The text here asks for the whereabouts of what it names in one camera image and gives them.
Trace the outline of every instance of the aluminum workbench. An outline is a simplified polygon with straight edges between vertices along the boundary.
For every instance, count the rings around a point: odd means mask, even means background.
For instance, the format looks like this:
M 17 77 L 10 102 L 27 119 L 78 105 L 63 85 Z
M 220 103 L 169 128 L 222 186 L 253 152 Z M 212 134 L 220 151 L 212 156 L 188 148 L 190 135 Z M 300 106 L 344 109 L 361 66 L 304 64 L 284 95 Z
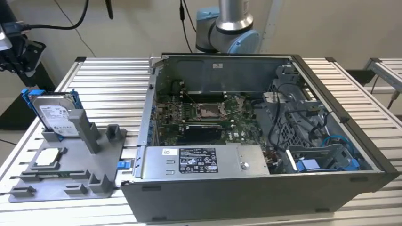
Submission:
M 337 62 L 305 58 L 337 100 L 375 144 L 402 172 L 402 124 Z M 142 109 L 149 86 L 150 60 L 87 58 L 75 62 L 57 91 L 81 93 L 90 121 L 99 127 L 116 123 L 129 130 L 122 159 L 137 155 Z M 107 199 L 10 203 L 9 191 L 41 147 L 42 124 L 37 119 L 0 168 L 0 225 L 132 225 L 137 223 L 121 190 Z M 130 176 L 120 170 L 117 184 Z M 336 213 L 180 223 L 172 225 L 402 225 L 402 176 L 379 192 L 359 195 Z
M 365 69 L 373 70 L 395 89 L 402 92 L 402 59 L 372 58 Z

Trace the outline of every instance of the gray 3d-printed tray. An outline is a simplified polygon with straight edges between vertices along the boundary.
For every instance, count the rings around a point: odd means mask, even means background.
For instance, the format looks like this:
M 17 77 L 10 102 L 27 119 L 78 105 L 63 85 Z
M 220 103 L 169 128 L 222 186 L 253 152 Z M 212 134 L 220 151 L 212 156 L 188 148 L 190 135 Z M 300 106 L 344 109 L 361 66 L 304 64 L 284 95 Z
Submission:
M 21 181 L 11 190 L 10 202 L 35 202 L 70 199 L 94 199 L 112 196 L 117 178 L 117 164 L 122 155 L 126 129 L 121 136 L 107 137 L 99 129 L 99 152 L 91 154 L 85 141 L 69 138 L 62 142 L 43 141 Z M 38 166 L 41 152 L 59 148 L 50 166 Z

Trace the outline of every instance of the barcode sticker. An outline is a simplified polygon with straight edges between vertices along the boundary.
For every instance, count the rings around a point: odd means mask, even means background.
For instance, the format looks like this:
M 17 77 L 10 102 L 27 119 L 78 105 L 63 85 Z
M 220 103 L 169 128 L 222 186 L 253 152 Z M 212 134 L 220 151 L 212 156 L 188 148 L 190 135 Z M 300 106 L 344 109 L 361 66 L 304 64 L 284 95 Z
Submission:
M 177 148 L 164 148 L 162 155 L 178 155 L 178 149 Z

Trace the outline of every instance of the power supply label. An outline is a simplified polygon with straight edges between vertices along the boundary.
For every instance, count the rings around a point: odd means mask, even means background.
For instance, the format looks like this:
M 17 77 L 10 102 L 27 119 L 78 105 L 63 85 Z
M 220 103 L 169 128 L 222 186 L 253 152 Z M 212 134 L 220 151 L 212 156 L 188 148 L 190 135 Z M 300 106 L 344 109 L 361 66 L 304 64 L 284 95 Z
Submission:
M 216 148 L 181 148 L 181 173 L 218 173 Z

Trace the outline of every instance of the blue latch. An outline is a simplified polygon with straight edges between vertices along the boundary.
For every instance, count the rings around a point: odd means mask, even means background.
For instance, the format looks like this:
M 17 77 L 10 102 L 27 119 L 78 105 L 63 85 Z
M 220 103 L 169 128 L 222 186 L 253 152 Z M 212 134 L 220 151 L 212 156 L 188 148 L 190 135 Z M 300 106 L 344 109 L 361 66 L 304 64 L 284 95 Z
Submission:
M 121 161 L 118 162 L 118 170 L 129 170 L 132 167 L 130 161 Z

